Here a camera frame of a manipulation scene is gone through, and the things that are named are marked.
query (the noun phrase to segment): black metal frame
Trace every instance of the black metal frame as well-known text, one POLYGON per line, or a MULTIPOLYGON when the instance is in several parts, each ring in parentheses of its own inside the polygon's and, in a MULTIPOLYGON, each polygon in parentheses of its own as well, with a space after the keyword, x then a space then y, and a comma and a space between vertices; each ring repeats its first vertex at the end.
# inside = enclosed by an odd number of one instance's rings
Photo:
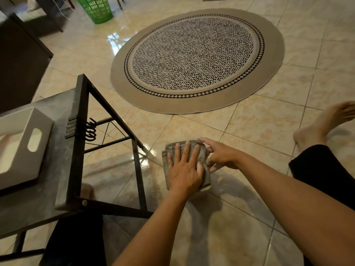
MULTIPOLYGON (((60 179, 57 191, 57 198, 55 207, 57 210, 64 211, 95 211, 100 214, 108 214, 113 216, 127 216, 148 219, 153 214, 147 210, 147 202, 144 193, 142 171, 140 165, 140 157, 138 147, 148 154, 148 150, 139 141, 131 129, 123 122, 120 116, 109 105, 100 92, 94 87, 89 79, 84 75, 78 76, 74 101, 72 106, 71 115, 68 119, 68 126, 65 138, 68 142, 67 147, 72 147, 72 153, 70 154, 70 168, 68 170, 67 177, 60 179), (101 106, 109 113, 110 118, 106 118, 100 121, 87 122, 89 95, 92 95, 101 106), (128 135, 124 138, 114 140, 109 143, 102 143, 96 147, 85 150, 85 142, 93 141, 96 137, 96 127, 102 124, 112 123, 115 120, 117 124, 128 135), (110 204, 102 201, 89 200, 80 197, 81 180, 83 172, 84 154, 89 153, 116 143, 120 143, 126 140, 132 141, 133 159, 135 164, 137 188, 140 209, 110 204)), ((44 249, 36 249, 22 252, 24 239, 26 237, 26 231, 17 234, 12 254, 0 256, 0 262, 13 259, 20 259, 29 256, 40 255, 44 253, 44 249)))

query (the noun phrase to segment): box handle hole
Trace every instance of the box handle hole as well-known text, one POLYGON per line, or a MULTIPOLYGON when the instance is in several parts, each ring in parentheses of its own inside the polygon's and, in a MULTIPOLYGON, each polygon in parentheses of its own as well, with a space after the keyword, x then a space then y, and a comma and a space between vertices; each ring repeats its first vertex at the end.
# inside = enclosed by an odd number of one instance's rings
POLYGON ((36 152, 39 146, 39 142, 41 141, 42 138, 42 132, 34 128, 31 134, 31 138, 29 139, 27 148, 31 152, 36 152))

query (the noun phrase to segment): beige floor tile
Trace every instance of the beige floor tile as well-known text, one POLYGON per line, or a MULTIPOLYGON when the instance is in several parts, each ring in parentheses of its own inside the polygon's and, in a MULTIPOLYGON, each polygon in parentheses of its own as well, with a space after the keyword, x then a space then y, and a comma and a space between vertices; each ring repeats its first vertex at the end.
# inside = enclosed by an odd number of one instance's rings
POLYGON ((93 185, 98 201, 113 202, 135 171, 131 150, 115 144, 94 151, 85 161, 83 183, 93 185))
POLYGON ((247 10, 254 0, 227 0, 223 1, 220 8, 233 8, 247 10))
POLYGON ((315 68, 322 40, 285 37, 284 64, 315 68))
POLYGON ((355 44, 323 41, 317 68, 355 73, 355 44))
POLYGON ((284 64, 256 94, 305 105, 314 72, 313 68, 284 64))
POLYGON ((91 75, 99 68, 111 63, 108 59, 90 56, 81 52, 58 48, 56 50, 57 53, 54 54, 49 67, 72 76, 85 74, 90 79, 91 75))
POLYGON ((5 262, 0 262, 0 266, 38 266, 42 255, 28 257, 18 260, 10 260, 5 262))
POLYGON ((302 114, 302 106, 252 95, 239 102, 226 132, 291 155, 302 114))
POLYGON ((303 266, 303 255, 287 236, 273 231, 265 266, 303 266))
MULTIPOLYGON (((116 113, 123 118, 126 113, 132 108, 132 105, 117 92, 109 90, 107 88, 96 85, 96 89, 101 93, 101 95, 107 100, 111 107, 116 111, 116 113)), ((88 107, 88 118, 92 118, 95 121, 103 120, 110 117, 109 113, 101 106, 101 104, 92 96, 89 96, 89 107, 88 107)), ((106 129, 106 125, 98 127, 102 132, 106 129)))
MULTIPOLYGON (((287 173, 288 163, 291 157, 285 154, 229 134, 224 134, 221 142, 246 152, 284 174, 287 173)), ((268 225, 273 226, 275 220, 274 216, 239 170, 224 167, 212 174, 211 178, 211 193, 268 225)))
POLYGON ((23 251, 45 248, 57 222, 30 229, 26 233, 23 251))
POLYGON ((278 230, 279 232, 283 233, 284 235, 287 235, 287 233, 285 232, 285 230, 281 227, 280 223, 278 221, 276 221, 274 229, 278 230))
POLYGON ((114 34, 107 37, 88 36, 83 34, 70 35, 62 38, 55 46, 85 53, 105 59, 113 59, 125 41, 115 40, 114 34))
MULTIPOLYGON (((155 211, 168 192, 166 189, 164 170, 161 165, 158 165, 149 159, 144 159, 142 161, 141 168, 147 207, 149 211, 155 211)), ((140 208, 135 174, 128 181, 127 185, 123 188, 114 203, 137 209, 140 208)), ((147 219, 116 216, 113 216, 112 219, 131 236, 136 235, 147 221, 147 219)))
POLYGON ((47 68, 41 83, 38 86, 36 94, 40 97, 47 98, 55 94, 74 89, 77 78, 75 76, 47 68))
POLYGON ((316 70, 307 106, 323 110, 332 103, 355 100, 354 81, 353 74, 316 70))
POLYGON ((154 13, 157 11, 157 2, 155 1, 141 1, 136 3, 128 3, 124 6, 124 10, 134 13, 154 13))
MULTIPOLYGON (((149 150, 162 134, 172 117, 173 115, 157 114, 133 106, 127 112, 123 121, 149 150)), ((110 136, 119 139, 122 137, 122 134, 117 129, 113 129, 110 132, 110 136)), ((127 141, 124 144, 132 147, 131 142, 127 141)))
POLYGON ((343 18, 329 22, 324 40, 355 42, 355 19, 343 18))
POLYGON ((170 264, 262 265, 271 228, 206 193, 187 206, 170 264))
MULTIPOLYGON (((303 115, 302 123, 301 123, 301 128, 304 128, 312 124, 316 120, 316 118, 320 115, 321 112, 322 110, 306 107, 305 113, 303 115)), ((293 156, 297 157, 300 153, 301 151, 298 145, 296 144, 295 152, 293 153, 293 156)))
POLYGON ((102 235, 104 238, 106 263, 107 265, 112 265, 132 240, 132 237, 109 216, 103 216, 103 220, 102 235))
POLYGON ((288 0, 254 0, 248 11, 261 15, 281 16, 288 0))
POLYGON ((12 235, 0 240, 0 255, 12 253, 12 248, 16 240, 16 235, 12 235))
POLYGON ((99 67, 98 70, 90 76, 91 83, 115 91, 110 80, 111 66, 112 62, 108 62, 104 64, 104 66, 99 67))
POLYGON ((182 117, 224 131, 238 103, 210 112, 181 115, 182 117))
POLYGON ((80 31, 85 35, 128 41, 137 32, 167 17, 165 12, 141 14, 122 11, 112 20, 100 25, 84 22, 80 31))
MULTIPOLYGON (((321 113, 321 110, 306 108, 301 127, 310 125, 321 113)), ((327 136, 327 145, 347 169, 355 177, 355 120, 346 122, 333 129, 327 136)), ((294 156, 298 156, 300 151, 295 149, 294 156)))
POLYGON ((285 11, 277 28, 283 37, 322 39, 327 20, 313 14, 285 11))
MULTIPOLYGON (((102 143, 102 137, 103 137, 103 133, 98 131, 99 133, 99 137, 98 137, 98 144, 102 143)), ((109 143, 114 141, 115 139, 110 137, 110 136, 106 136, 104 143, 109 143)), ((126 147, 124 144, 122 143, 117 143, 111 146, 107 146, 98 150, 95 150, 91 153, 91 155, 87 158, 87 160, 85 161, 85 165, 90 165, 90 164, 94 164, 96 162, 99 161, 103 161, 103 160, 107 160, 109 158, 115 157, 115 156, 120 156, 123 154, 127 154, 127 153, 132 153, 132 150, 128 147, 126 147)))
POLYGON ((153 151, 157 160, 162 162, 162 151, 165 150, 165 145, 168 143, 191 140, 197 137, 207 137, 215 141, 219 141, 223 132, 208 127, 206 125, 188 120, 181 116, 174 116, 165 130, 158 138, 153 146, 153 151))
POLYGON ((272 24, 274 24, 275 27, 279 24, 281 18, 281 16, 263 16, 263 17, 266 18, 268 21, 270 21, 272 24))

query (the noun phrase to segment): white storage box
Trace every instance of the white storage box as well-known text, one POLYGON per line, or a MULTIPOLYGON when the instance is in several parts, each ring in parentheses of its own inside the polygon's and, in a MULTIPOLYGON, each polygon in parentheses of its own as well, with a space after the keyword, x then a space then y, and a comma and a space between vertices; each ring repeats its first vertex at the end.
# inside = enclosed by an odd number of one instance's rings
POLYGON ((0 118, 0 189, 38 177, 52 125, 34 107, 0 118))

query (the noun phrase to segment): plastic basket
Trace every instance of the plastic basket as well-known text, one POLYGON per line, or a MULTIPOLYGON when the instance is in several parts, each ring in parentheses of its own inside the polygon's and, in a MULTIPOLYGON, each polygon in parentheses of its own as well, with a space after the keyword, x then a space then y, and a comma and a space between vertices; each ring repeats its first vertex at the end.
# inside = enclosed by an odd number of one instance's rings
POLYGON ((107 0, 76 0, 95 24, 104 23, 113 18, 107 0))

